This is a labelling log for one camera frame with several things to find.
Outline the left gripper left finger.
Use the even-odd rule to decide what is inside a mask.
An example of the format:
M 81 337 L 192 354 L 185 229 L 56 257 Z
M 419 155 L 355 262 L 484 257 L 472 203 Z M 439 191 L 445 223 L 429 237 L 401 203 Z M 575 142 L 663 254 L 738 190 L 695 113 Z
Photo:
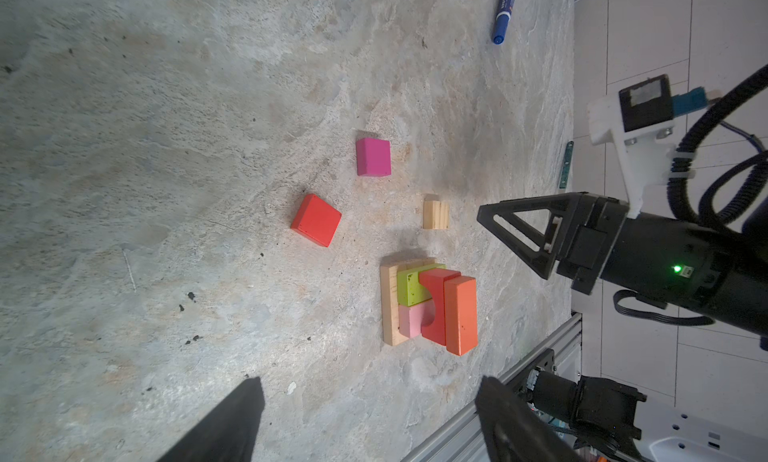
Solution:
M 249 462 L 264 409 L 261 379 L 245 379 L 159 461 Z

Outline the aluminium mounting rail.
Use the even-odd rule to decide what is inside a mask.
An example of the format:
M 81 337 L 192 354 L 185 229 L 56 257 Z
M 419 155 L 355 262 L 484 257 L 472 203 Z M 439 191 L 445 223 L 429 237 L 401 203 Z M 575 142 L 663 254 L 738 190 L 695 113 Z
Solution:
M 529 405 L 537 373 L 574 380 L 580 368 L 582 317 L 573 315 L 499 377 L 484 377 L 475 400 L 419 446 L 406 461 L 579 461 L 550 417 Z

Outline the orange rectangular block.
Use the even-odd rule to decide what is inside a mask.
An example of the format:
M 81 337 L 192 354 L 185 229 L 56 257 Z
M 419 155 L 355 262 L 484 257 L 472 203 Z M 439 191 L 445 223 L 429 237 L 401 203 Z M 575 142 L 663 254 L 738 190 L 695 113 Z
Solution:
M 476 279 L 459 276 L 444 283 L 446 349 L 463 356 L 478 345 Z

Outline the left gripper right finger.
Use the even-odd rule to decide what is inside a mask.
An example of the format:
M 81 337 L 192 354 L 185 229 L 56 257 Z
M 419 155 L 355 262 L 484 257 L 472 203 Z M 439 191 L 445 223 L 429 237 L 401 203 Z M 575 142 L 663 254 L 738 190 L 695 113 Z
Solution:
M 499 379 L 482 377 L 475 406 L 491 461 L 582 461 Z

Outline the natural wood block 31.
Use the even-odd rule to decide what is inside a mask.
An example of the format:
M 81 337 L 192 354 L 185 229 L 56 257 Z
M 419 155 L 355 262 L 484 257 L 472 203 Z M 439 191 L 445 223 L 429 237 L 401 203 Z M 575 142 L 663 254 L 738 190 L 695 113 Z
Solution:
M 397 346 L 407 340 L 399 332 L 397 273 L 411 268 L 434 264 L 435 262 L 435 258 L 423 258 L 386 263 L 380 267 L 382 338 L 386 344 Z

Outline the small ridged natural block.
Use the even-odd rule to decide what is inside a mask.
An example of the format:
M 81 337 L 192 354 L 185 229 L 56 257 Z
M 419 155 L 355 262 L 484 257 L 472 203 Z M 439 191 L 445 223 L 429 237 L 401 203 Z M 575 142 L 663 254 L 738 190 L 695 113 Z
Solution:
M 450 206 L 440 200 L 425 200 L 423 204 L 423 228 L 447 230 L 450 227 Z

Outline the magenta cube block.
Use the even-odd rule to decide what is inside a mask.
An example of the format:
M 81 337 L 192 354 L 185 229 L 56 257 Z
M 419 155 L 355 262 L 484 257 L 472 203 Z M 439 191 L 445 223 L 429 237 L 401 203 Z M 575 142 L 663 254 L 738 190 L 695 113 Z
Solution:
M 388 177 L 392 173 L 391 144 L 386 140 L 363 138 L 356 142 L 357 175 Z

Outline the blue marker pen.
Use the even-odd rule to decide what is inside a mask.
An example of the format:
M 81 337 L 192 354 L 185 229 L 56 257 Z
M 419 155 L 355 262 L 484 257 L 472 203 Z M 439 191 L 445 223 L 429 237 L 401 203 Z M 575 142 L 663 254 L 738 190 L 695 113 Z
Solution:
M 515 0 L 499 0 L 494 20 L 491 40 L 494 45 L 501 45 L 506 38 L 506 33 L 511 21 Z

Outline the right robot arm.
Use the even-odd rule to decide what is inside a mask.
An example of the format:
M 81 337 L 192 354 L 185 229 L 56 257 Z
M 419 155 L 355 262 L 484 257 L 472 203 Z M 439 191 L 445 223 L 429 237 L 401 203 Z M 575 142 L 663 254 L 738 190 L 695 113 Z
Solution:
M 664 309 L 694 312 L 681 326 L 723 322 L 767 335 L 767 263 L 752 246 L 695 224 L 640 214 L 586 192 L 483 205 L 478 222 L 539 277 L 592 293 L 598 280 Z

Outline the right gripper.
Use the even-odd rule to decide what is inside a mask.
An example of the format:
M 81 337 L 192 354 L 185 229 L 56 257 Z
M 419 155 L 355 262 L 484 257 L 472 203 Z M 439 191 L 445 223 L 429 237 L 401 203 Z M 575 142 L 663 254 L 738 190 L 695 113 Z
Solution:
M 532 212 L 547 213 L 544 231 L 520 217 Z M 557 260 L 571 289 L 590 295 L 628 212 L 627 202 L 581 192 L 482 205 L 477 222 L 540 278 L 551 276 Z

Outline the red square block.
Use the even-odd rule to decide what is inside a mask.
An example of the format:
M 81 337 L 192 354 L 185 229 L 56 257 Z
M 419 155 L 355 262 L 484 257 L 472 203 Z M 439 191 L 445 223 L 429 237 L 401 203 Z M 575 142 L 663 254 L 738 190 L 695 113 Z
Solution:
M 307 194 L 290 228 L 321 247 L 329 247 L 342 214 L 315 194 Z

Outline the red arch block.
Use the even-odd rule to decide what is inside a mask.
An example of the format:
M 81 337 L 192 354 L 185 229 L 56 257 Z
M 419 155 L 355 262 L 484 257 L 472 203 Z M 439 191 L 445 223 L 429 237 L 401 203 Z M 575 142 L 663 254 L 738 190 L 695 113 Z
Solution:
M 447 281 L 458 278 L 459 271 L 434 268 L 419 274 L 419 283 L 429 292 L 433 308 L 422 324 L 422 336 L 439 345 L 446 345 L 445 288 Z

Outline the pink rectangular block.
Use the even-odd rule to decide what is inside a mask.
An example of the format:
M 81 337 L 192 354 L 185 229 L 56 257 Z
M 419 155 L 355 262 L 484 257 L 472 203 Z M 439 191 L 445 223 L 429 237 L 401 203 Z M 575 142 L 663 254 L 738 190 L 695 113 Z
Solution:
M 422 334 L 424 327 L 430 326 L 435 319 L 436 308 L 433 299 L 413 306 L 398 306 L 398 331 L 406 338 L 415 338 Z

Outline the dark grey pen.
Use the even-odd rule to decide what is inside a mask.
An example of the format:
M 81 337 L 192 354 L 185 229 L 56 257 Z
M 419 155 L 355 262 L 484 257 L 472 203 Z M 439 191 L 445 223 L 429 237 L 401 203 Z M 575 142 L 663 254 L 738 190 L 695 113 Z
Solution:
M 562 160 L 561 169 L 560 169 L 560 176 L 558 180 L 558 190 L 561 192 L 565 192 L 566 189 L 568 188 L 572 160 L 573 160 L 573 152 L 574 152 L 574 142 L 569 141 L 565 145 L 563 160 Z

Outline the lime green rectangular block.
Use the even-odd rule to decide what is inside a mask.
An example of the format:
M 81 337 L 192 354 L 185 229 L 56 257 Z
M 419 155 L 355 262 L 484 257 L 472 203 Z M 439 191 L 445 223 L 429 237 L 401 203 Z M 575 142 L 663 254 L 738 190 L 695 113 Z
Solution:
M 444 269 L 444 264 L 427 264 L 408 268 L 397 273 L 397 299 L 398 304 L 404 307 L 419 305 L 431 298 L 431 294 L 419 282 L 422 272 L 433 269 Z

